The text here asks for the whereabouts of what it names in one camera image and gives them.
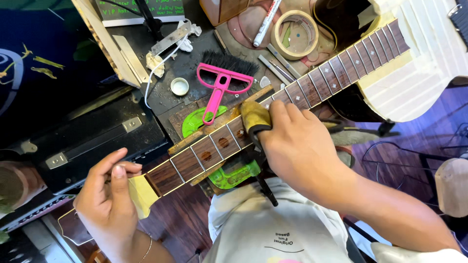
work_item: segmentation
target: bracelet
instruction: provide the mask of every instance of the bracelet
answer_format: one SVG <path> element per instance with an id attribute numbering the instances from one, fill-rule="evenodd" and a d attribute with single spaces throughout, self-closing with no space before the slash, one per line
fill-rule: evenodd
<path id="1" fill-rule="evenodd" d="M 153 244 L 153 239 L 152 239 L 151 235 L 150 235 L 149 233 L 146 233 L 146 234 L 149 236 L 149 240 L 150 240 L 150 242 L 149 242 L 149 248 L 148 248 L 148 251 L 146 252 L 146 254 L 143 256 L 143 258 L 142 258 L 142 259 L 140 260 L 140 262 L 138 262 L 138 263 L 141 263 L 141 262 L 145 259 L 145 257 L 146 257 L 146 256 L 148 255 L 148 253 L 149 253 L 149 250 L 151 249 L 151 245 Z"/>

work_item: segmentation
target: fretboard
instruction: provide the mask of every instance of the fretboard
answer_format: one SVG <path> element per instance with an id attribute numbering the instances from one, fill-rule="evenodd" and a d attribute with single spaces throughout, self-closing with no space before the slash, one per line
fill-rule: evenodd
<path id="1" fill-rule="evenodd" d="M 377 30 L 327 62 L 262 101 L 266 109 L 274 100 L 294 103 L 308 110 L 369 75 L 410 48 L 398 21 Z M 195 177 L 251 145 L 241 116 L 174 155 L 145 175 L 159 197 L 167 195 Z"/>

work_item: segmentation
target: tape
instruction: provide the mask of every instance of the tape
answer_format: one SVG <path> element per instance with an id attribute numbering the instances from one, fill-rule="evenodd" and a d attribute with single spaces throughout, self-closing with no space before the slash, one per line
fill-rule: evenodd
<path id="1" fill-rule="evenodd" d="M 306 47 L 300 47 L 302 43 L 297 45 L 290 45 L 286 48 L 283 45 L 283 37 L 279 34 L 279 27 L 284 22 L 296 22 L 300 26 L 302 26 L 307 34 L 307 43 Z M 282 35 L 285 35 L 286 29 L 283 27 Z M 318 35 L 319 30 L 317 24 L 314 22 L 312 17 L 310 17 L 307 13 L 298 10 L 291 10 L 284 13 L 278 21 L 275 23 L 273 30 L 271 31 L 271 44 L 276 48 L 276 50 L 285 58 L 289 60 L 298 60 L 303 58 L 304 56 L 308 55 L 310 52 L 314 50 L 318 43 Z"/>

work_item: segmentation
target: hand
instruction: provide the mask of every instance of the hand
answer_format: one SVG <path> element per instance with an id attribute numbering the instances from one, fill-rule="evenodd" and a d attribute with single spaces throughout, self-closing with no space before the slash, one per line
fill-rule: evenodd
<path id="1" fill-rule="evenodd" d="M 327 128 L 291 103 L 274 101 L 270 115 L 273 129 L 258 134 L 270 168 L 302 195 L 337 210 L 333 205 L 356 174 L 338 158 Z"/>
<path id="2" fill-rule="evenodd" d="M 128 178 L 141 175 L 141 165 L 120 161 L 126 154 L 127 149 L 122 148 L 93 166 L 73 202 L 86 229 L 116 263 L 131 257 L 138 222 L 128 190 Z"/>

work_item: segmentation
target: black bristle brush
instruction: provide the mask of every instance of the black bristle brush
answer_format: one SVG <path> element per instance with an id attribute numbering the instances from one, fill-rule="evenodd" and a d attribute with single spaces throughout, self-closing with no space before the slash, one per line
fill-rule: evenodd
<path id="1" fill-rule="evenodd" d="M 227 55 L 221 52 L 207 50 L 203 52 L 202 62 L 198 64 L 197 76 L 198 80 L 208 88 L 213 89 L 210 101 L 206 106 L 205 114 L 203 115 L 203 123 L 212 125 L 218 111 L 219 104 L 223 98 L 224 92 L 230 94 L 241 94 L 247 92 L 254 83 L 254 75 L 257 73 L 259 66 L 256 63 L 245 61 L 243 59 Z M 200 71 L 208 71 L 217 75 L 213 85 L 206 83 L 200 77 Z M 248 86 L 240 91 L 229 90 L 231 79 L 241 80 L 248 83 Z M 209 120 L 206 121 L 206 114 L 210 112 Z"/>

